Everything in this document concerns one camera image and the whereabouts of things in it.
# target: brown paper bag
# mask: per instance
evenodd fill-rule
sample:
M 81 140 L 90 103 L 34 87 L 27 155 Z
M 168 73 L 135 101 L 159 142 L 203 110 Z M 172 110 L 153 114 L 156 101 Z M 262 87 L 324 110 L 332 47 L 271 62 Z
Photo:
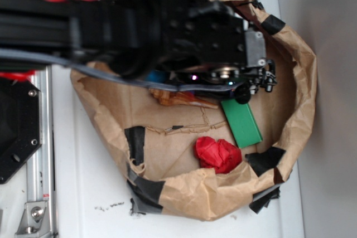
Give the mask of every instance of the brown paper bag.
M 317 83 L 314 53 L 293 29 L 267 14 L 257 1 L 221 1 L 264 33 L 267 56 L 276 62 L 278 79 L 272 93 L 261 90 L 250 101 L 263 141 L 242 149 L 243 155 L 250 154 L 245 158 L 248 161 L 229 174 L 200 168 L 192 149 L 202 136 L 235 143 L 221 109 L 166 107 L 147 89 L 92 79 L 75 71 L 71 75 L 93 126 L 128 180 L 141 212 L 201 220 L 231 213 L 251 203 L 257 193 L 286 181 L 311 134 Z M 108 70 L 104 64 L 95 67 Z M 271 146 L 284 152 L 283 156 L 276 167 L 257 171 L 253 160 Z

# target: black cable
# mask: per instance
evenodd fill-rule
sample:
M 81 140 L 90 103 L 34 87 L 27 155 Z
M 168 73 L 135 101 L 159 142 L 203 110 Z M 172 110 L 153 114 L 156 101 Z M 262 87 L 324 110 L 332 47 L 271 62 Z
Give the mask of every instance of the black cable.
M 208 91 L 208 92 L 222 92 L 229 91 L 237 88 L 242 83 L 236 83 L 234 85 L 169 85 L 158 82 L 142 81 L 124 79 L 117 75 L 113 75 L 104 71 L 100 71 L 86 65 L 76 64 L 68 59 L 62 57 L 51 56 L 47 54 L 41 54 L 37 52 L 28 52 L 21 50 L 11 50 L 7 48 L 0 48 L 0 59 L 11 60 L 14 62 L 26 62 L 36 64 L 57 64 L 65 67 L 77 70 L 85 75 L 103 79 L 111 82 L 116 82 L 124 85 L 139 86 L 142 88 L 161 89 L 166 91 Z

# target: green rectangular object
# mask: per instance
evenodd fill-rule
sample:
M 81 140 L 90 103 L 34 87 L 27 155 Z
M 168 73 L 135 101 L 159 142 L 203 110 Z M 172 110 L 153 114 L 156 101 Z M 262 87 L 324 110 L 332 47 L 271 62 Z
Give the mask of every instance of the green rectangular object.
M 221 102 L 235 142 L 244 148 L 263 140 L 249 104 L 239 104 L 235 99 Z

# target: white surface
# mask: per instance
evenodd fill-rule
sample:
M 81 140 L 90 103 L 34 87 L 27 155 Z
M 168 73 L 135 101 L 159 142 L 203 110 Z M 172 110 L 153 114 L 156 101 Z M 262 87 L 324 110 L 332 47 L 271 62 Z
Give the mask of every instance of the white surface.
M 318 57 L 312 137 L 298 163 L 305 235 L 357 233 L 357 2 L 279 0 L 282 19 Z
M 27 202 L 26 165 L 8 181 L 0 185 L 0 238 L 14 237 Z
M 278 15 L 277 0 L 260 1 Z M 53 87 L 60 237 L 303 237 L 297 166 L 281 187 L 281 199 L 273 200 L 259 215 L 249 207 L 215 222 L 129 215 L 126 183 L 75 95 L 68 70 L 54 68 Z

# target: black metal bracket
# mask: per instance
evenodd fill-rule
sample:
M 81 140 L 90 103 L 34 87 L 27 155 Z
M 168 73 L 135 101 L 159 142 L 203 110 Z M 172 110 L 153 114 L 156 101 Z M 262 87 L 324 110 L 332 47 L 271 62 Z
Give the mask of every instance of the black metal bracket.
M 0 184 L 41 145 L 40 91 L 29 81 L 0 79 Z

